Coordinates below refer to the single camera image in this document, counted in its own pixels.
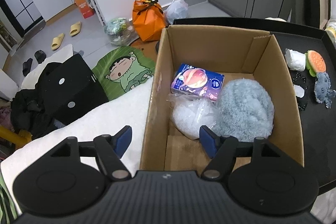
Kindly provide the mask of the grey denim octopus toy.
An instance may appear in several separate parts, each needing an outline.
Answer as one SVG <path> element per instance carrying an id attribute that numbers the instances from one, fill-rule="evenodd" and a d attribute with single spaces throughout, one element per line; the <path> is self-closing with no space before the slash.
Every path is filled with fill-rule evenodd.
<path id="1" fill-rule="evenodd" d="M 314 95 L 317 103 L 324 103 L 327 109 L 331 108 L 335 90 L 331 88 L 330 77 L 327 72 L 316 73 Z"/>

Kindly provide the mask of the orange cardboard box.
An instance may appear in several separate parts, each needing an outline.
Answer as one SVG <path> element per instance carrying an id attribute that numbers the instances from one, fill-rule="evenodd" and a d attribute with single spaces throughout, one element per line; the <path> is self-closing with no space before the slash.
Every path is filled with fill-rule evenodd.
<path id="1" fill-rule="evenodd" d="M 94 15 L 95 10 L 89 4 L 88 0 L 75 0 L 75 5 L 80 10 L 84 19 L 87 19 Z"/>

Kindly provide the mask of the white yellow canister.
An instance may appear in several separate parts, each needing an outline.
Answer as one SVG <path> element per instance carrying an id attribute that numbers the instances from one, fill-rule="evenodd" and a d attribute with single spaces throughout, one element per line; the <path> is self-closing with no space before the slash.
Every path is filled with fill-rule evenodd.
<path id="1" fill-rule="evenodd" d="M 335 42 L 336 40 L 336 19 L 331 18 L 327 21 L 325 31 L 327 32 L 331 40 Z"/>

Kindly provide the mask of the white plastic bag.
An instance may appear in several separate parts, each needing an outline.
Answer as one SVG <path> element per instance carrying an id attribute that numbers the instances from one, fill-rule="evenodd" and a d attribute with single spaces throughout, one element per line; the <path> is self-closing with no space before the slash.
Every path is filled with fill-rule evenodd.
<path id="1" fill-rule="evenodd" d="M 185 19 L 189 15 L 189 5 L 184 0 L 172 1 L 164 11 L 168 24 L 173 24 L 176 19 Z"/>

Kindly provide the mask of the yellow slipper right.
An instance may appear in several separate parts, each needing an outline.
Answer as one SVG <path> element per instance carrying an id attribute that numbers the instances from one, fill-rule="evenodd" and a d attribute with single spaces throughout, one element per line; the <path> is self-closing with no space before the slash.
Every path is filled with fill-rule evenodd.
<path id="1" fill-rule="evenodd" d="M 81 31 L 82 22 L 76 22 L 70 27 L 70 36 L 74 37 Z"/>

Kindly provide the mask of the yellow slipper left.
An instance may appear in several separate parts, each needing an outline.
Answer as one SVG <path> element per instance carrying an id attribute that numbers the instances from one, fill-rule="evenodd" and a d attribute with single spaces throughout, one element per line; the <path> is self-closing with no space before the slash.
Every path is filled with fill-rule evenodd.
<path id="1" fill-rule="evenodd" d="M 65 33 L 61 33 L 58 36 L 54 37 L 51 44 L 51 49 L 56 51 L 62 44 Z"/>

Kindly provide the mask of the yellow slipper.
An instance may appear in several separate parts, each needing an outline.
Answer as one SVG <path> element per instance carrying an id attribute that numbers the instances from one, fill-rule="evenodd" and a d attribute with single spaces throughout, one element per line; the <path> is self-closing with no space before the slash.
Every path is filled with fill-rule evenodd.
<path id="1" fill-rule="evenodd" d="M 51 44 L 51 49 L 56 51 L 62 44 L 65 33 L 61 33 L 58 36 L 54 37 Z"/>
<path id="2" fill-rule="evenodd" d="M 70 36 L 74 37 L 81 31 L 82 22 L 76 22 L 70 27 Z"/>

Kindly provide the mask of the black shallow tray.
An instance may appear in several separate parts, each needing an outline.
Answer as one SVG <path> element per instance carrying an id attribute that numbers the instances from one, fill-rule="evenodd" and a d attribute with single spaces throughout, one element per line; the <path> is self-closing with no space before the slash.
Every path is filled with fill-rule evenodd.
<path id="1" fill-rule="evenodd" d="M 175 24 L 212 25 L 269 31 L 276 36 L 281 50 L 305 53 L 315 50 L 324 58 L 326 71 L 335 88 L 335 47 L 329 35 L 318 28 L 267 19 L 251 18 L 191 18 L 178 19 Z M 318 180 L 319 192 L 335 188 L 335 105 L 326 108 L 315 100 L 315 80 L 307 72 L 307 107 L 300 111 L 303 131 L 305 168 Z"/>

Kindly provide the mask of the orange paper bag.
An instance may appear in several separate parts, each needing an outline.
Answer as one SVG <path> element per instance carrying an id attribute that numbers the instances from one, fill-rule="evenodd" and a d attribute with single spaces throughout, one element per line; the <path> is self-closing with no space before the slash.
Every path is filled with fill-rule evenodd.
<path id="1" fill-rule="evenodd" d="M 166 20 L 158 0 L 135 0 L 132 23 L 143 42 L 159 40 L 162 30 L 166 27 Z"/>

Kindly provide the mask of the black beaded pouch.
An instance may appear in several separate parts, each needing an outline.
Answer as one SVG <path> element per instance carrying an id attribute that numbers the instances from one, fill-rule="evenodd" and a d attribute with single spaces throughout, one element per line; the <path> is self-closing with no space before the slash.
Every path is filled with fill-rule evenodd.
<path id="1" fill-rule="evenodd" d="M 299 71 L 291 71 L 291 80 L 299 111 L 305 111 L 308 104 L 308 85 L 306 77 Z"/>

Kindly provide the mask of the blue tissue pack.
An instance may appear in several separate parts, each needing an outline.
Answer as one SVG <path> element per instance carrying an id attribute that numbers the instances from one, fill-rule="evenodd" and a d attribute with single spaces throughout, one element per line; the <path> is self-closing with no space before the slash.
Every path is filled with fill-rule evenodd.
<path id="1" fill-rule="evenodd" d="M 225 76 L 195 67 L 181 64 L 171 83 L 170 90 L 175 94 L 205 97 L 216 101 L 223 87 Z"/>

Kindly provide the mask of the fluffy light blue plush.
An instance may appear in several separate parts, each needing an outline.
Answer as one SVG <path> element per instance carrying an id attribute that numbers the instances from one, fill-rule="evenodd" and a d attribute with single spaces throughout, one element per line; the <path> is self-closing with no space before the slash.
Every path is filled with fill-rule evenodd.
<path id="1" fill-rule="evenodd" d="M 273 130 L 274 105 L 268 92 L 255 80 L 229 81 L 221 90 L 215 107 L 217 122 L 212 131 L 239 141 L 267 138 Z"/>

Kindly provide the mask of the black slipper pair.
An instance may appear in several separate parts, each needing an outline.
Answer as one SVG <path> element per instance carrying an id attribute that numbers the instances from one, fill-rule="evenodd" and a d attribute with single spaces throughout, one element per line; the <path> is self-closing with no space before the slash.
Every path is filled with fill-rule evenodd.
<path id="1" fill-rule="evenodd" d="M 38 64 L 41 64 L 46 59 L 46 53 L 42 50 L 38 50 L 34 53 L 35 59 L 38 62 Z M 33 64 L 33 59 L 29 58 L 27 61 L 25 61 L 22 65 L 22 74 L 24 77 L 28 75 L 31 71 L 31 66 Z"/>

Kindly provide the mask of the black bag with white dots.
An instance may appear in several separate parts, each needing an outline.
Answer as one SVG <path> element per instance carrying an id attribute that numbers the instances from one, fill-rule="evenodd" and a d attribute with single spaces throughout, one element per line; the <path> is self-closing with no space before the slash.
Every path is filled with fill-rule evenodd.
<path id="1" fill-rule="evenodd" d="M 98 79 L 76 53 L 63 63 L 47 64 L 33 89 L 15 94 L 11 124 L 15 132 L 26 130 L 38 139 L 108 101 Z"/>

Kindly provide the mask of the clear bag with green items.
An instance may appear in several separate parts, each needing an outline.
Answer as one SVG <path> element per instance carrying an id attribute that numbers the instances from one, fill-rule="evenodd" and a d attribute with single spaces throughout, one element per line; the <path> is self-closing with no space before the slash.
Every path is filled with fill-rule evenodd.
<path id="1" fill-rule="evenodd" d="M 104 26 L 104 32 L 114 46 L 128 46 L 136 39 L 136 33 L 127 18 L 114 18 Z"/>

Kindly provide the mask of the brown cardboard box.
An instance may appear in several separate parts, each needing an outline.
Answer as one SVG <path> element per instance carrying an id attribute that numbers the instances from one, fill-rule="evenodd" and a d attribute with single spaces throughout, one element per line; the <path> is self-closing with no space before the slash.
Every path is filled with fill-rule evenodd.
<path id="1" fill-rule="evenodd" d="M 224 76 L 214 103 L 214 133 L 240 141 L 264 137 L 304 164 L 298 104 L 276 37 L 244 28 L 173 25 L 162 30 L 159 41 L 141 170 L 202 172 L 210 162 L 202 145 L 171 120 L 173 107 L 181 102 L 171 84 L 182 64 Z"/>

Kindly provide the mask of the white blanket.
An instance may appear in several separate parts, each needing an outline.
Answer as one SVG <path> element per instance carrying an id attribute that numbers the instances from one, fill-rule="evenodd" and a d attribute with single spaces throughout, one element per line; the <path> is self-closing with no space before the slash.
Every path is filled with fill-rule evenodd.
<path id="1" fill-rule="evenodd" d="M 131 144 L 121 161 L 131 174 L 135 175 L 141 161 L 152 84 L 153 78 L 150 78 L 146 83 L 115 100 L 96 107 L 71 124 L 31 141 L 1 162 L 1 174 L 18 215 L 21 215 L 22 211 L 13 194 L 15 178 L 69 136 L 76 137 L 79 142 L 92 141 L 95 137 L 104 134 L 113 136 L 124 126 L 130 126 Z"/>

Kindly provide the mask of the hamburger plush toy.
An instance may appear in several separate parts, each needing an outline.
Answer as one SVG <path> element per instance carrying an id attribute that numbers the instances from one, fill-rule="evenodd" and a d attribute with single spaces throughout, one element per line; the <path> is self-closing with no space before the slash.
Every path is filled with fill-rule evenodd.
<path id="1" fill-rule="evenodd" d="M 326 63 L 323 57 L 314 50 L 308 50 L 306 55 L 306 69 L 309 71 L 312 77 L 315 77 L 317 73 L 326 72 Z"/>

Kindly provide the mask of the green cartoon floor mat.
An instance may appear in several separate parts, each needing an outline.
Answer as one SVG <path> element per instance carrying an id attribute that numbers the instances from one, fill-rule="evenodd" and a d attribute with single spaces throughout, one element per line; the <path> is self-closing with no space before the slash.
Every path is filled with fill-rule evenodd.
<path id="1" fill-rule="evenodd" d="M 153 77 L 155 62 L 142 50 L 123 46 L 102 57 L 92 71 L 111 101 Z"/>

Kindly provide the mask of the clear plastic bag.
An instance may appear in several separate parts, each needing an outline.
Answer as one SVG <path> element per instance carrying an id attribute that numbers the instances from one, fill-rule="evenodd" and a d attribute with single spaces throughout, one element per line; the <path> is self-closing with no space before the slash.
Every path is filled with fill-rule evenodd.
<path id="1" fill-rule="evenodd" d="M 167 100 L 171 103 L 171 121 L 191 140 L 199 139 L 201 126 L 212 128 L 217 122 L 218 111 L 205 97 L 169 94 Z"/>

